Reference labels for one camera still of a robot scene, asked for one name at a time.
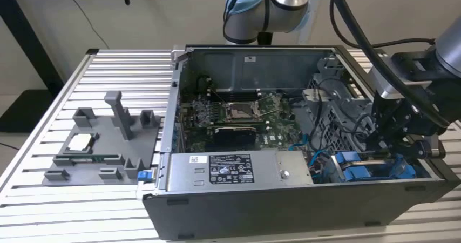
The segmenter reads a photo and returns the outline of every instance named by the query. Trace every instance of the white component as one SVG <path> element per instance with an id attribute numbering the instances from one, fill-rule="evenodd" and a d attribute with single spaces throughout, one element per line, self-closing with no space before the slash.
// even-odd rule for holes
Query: white component
<path id="1" fill-rule="evenodd" d="M 191 164 L 206 164 L 207 156 L 190 156 L 189 163 Z"/>
<path id="2" fill-rule="evenodd" d="M 79 133 L 70 139 L 67 148 L 69 150 L 81 151 L 87 147 L 87 143 L 91 139 L 91 135 L 87 133 Z"/>
<path id="3" fill-rule="evenodd" d="M 255 57 L 254 56 L 247 56 L 243 58 L 243 62 L 255 62 Z"/>

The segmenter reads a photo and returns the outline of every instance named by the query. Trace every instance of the slotted metal surface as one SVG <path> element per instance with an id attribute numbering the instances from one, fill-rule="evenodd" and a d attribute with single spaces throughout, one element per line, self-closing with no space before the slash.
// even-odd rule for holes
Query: slotted metal surface
<path id="1" fill-rule="evenodd" d="M 368 70 L 370 63 L 362 52 L 350 50 L 350 53 Z M 102 101 L 105 91 L 123 91 L 122 103 L 131 114 L 141 109 L 151 109 L 163 115 L 171 73 L 169 63 L 166 50 L 101 50 L 95 56 L 85 57 L 59 98 L 0 177 L 0 242 L 162 242 L 142 204 L 135 200 L 135 185 L 42 187 L 41 180 L 51 155 L 57 153 L 71 128 L 74 109 L 90 105 L 97 115 L 110 114 Z M 456 124 L 450 126 L 440 139 L 447 151 L 444 161 L 461 175 L 461 130 Z M 215 241 L 461 242 L 459 189 L 448 192 L 436 202 L 414 206 L 384 227 Z"/>

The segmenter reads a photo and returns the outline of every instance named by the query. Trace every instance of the power supply label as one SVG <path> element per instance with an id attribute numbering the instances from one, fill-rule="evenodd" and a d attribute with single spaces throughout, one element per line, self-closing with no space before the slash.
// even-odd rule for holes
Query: power supply label
<path id="1" fill-rule="evenodd" d="M 209 156 L 209 182 L 213 185 L 253 183 L 249 154 Z"/>

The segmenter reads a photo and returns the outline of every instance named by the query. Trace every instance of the black cable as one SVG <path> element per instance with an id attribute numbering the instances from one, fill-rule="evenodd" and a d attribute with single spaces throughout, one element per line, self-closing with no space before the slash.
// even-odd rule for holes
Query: black cable
<path id="1" fill-rule="evenodd" d="M 366 117 L 371 118 L 371 115 L 370 115 L 368 113 L 364 113 L 364 114 L 362 114 L 362 115 L 358 117 L 356 122 L 355 122 L 355 125 L 352 126 L 352 129 L 351 129 L 351 132 L 352 132 L 352 133 L 356 132 L 356 128 L 358 128 L 358 126 L 359 126 L 359 123 L 360 123 L 360 121 L 362 121 Z"/>
<path id="2" fill-rule="evenodd" d="M 102 37 L 101 37 L 101 35 L 98 34 L 98 32 L 94 30 L 94 27 L 93 27 L 91 21 L 89 21 L 89 18 L 87 18 L 86 14 L 85 14 L 83 9 L 81 9 L 81 6 L 78 5 L 78 3 L 77 3 L 77 1 L 75 1 L 75 0 L 73 0 L 73 2 L 74 2 L 74 4 L 77 5 L 77 7 L 78 7 L 78 9 L 79 9 L 81 13 L 83 14 L 83 16 L 85 16 L 85 18 L 86 18 L 86 21 L 87 21 L 87 23 L 89 23 L 89 26 L 90 26 L 90 28 L 91 28 L 91 30 L 93 30 L 93 32 L 94 32 L 94 34 L 98 36 L 98 38 L 101 39 L 101 41 L 102 41 L 102 43 L 103 43 L 105 47 L 109 49 L 109 46 L 107 46 L 107 44 L 106 44 L 105 40 L 102 39 Z"/>
<path id="3" fill-rule="evenodd" d="M 402 83 L 399 78 L 395 76 L 395 74 L 388 69 L 387 65 L 383 63 L 380 57 L 375 53 L 368 40 L 359 28 L 359 25 L 356 23 L 356 20 L 351 14 L 350 8 L 347 6 L 346 0 L 333 0 L 335 7 L 338 9 L 338 12 L 342 16 L 343 22 L 348 28 L 348 31 L 359 45 L 359 48 L 362 49 L 368 61 L 371 62 L 374 68 L 378 70 L 379 74 L 384 78 L 384 80 L 388 82 L 388 84 L 395 88 L 395 90 L 399 92 L 399 94 L 403 96 L 403 98 L 408 101 L 408 103 L 419 109 L 419 112 L 422 115 L 424 115 L 432 123 L 435 123 L 440 128 L 446 128 L 450 124 L 443 117 L 439 115 L 439 113 L 435 111 L 432 106 L 427 104 L 422 98 L 419 98 L 415 93 L 410 90 L 410 88 Z"/>
<path id="4" fill-rule="evenodd" d="M 9 148 L 11 148 L 11 149 L 14 149 L 14 150 L 19 150 L 17 147 L 14 147 L 14 146 L 11 146 L 11 145 L 7 145 L 7 144 L 3 144 L 3 143 L 1 143 L 1 142 L 0 142 L 0 145 L 2 145 L 2 146 L 5 146 L 5 147 L 9 147 Z"/>
<path id="5" fill-rule="evenodd" d="M 319 141 L 318 141 L 318 150 L 323 150 L 323 149 L 327 149 L 330 147 L 330 145 L 327 144 L 323 148 L 322 148 L 322 140 L 323 140 L 323 137 L 325 137 L 325 133 L 326 133 L 326 127 L 323 128 L 322 130 L 322 133 L 321 133 L 321 136 L 319 136 Z"/>
<path id="6" fill-rule="evenodd" d="M 366 134 L 363 132 L 360 132 L 360 131 L 348 130 L 347 127 L 344 127 L 338 121 L 330 122 L 330 125 L 335 125 L 338 127 L 339 131 L 343 132 L 343 133 L 350 133 L 350 134 L 358 133 L 358 134 L 362 134 L 362 135 L 366 136 Z"/>
<path id="7" fill-rule="evenodd" d="M 334 96 L 331 95 L 331 93 L 322 87 L 317 88 L 318 90 L 322 90 L 331 98 L 334 98 Z M 342 112 L 342 114 L 350 119 L 350 121 L 352 123 L 355 123 L 355 119 L 358 118 L 358 116 L 352 117 L 350 116 L 350 114 L 347 114 L 347 112 L 344 111 L 344 109 L 342 108 L 342 105 L 339 103 L 335 104 L 338 106 L 339 111 Z"/>
<path id="8" fill-rule="evenodd" d="M 227 8 L 227 3 L 229 3 L 229 0 L 225 0 L 223 12 L 222 12 L 222 22 L 225 22 L 225 12 L 226 12 L 226 8 Z"/>
<path id="9" fill-rule="evenodd" d="M 339 40 L 342 40 L 342 42 L 348 45 L 352 48 L 359 49 L 360 47 L 358 46 L 358 44 L 351 43 L 344 36 L 342 35 L 339 28 L 335 24 L 335 19 L 334 19 L 334 3 L 333 0 L 330 0 L 330 22 L 331 22 L 331 27 L 334 30 L 335 35 L 338 36 Z M 408 39 L 398 39 L 394 40 L 391 42 L 382 42 L 382 43 L 376 43 L 376 44 L 371 44 L 371 47 L 374 48 L 382 48 L 382 47 L 387 47 L 387 46 L 392 46 L 392 45 L 399 45 L 399 44 L 404 44 L 404 43 L 415 43 L 415 42 L 420 42 L 420 43 L 428 43 L 430 45 L 434 45 L 435 43 L 435 39 L 428 39 L 428 38 L 408 38 Z"/>
<path id="10" fill-rule="evenodd" d="M 227 20 L 229 20 L 229 17 L 230 17 L 230 11 L 233 9 L 233 7 L 235 6 L 235 3 L 237 3 L 237 0 L 230 0 L 229 2 L 229 5 L 225 4 L 225 7 L 223 7 L 223 13 L 225 13 L 225 17 L 223 17 L 223 24 L 222 24 L 222 36 L 226 37 L 225 35 L 225 25 L 227 23 Z"/>
<path id="11" fill-rule="evenodd" d="M 317 86 L 317 94 L 318 94 L 318 106 L 317 106 L 317 117 L 315 117 L 315 120 L 314 120 L 314 127 L 313 129 L 310 130 L 310 133 L 309 133 L 309 146 L 310 148 L 317 152 L 318 149 L 314 147 L 311 141 L 313 141 L 313 136 L 314 136 L 314 132 L 317 130 L 317 127 L 319 125 L 319 118 L 321 118 L 321 114 L 322 114 L 322 97 L 319 95 L 319 90 L 318 90 L 318 86 Z"/>

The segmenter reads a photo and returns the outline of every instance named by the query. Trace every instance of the motherboard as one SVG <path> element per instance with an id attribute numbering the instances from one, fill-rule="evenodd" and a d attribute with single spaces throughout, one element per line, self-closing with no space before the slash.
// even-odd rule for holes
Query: motherboard
<path id="1" fill-rule="evenodd" d="M 186 152 L 287 150 L 302 134 L 282 92 L 209 91 L 181 104 Z"/>

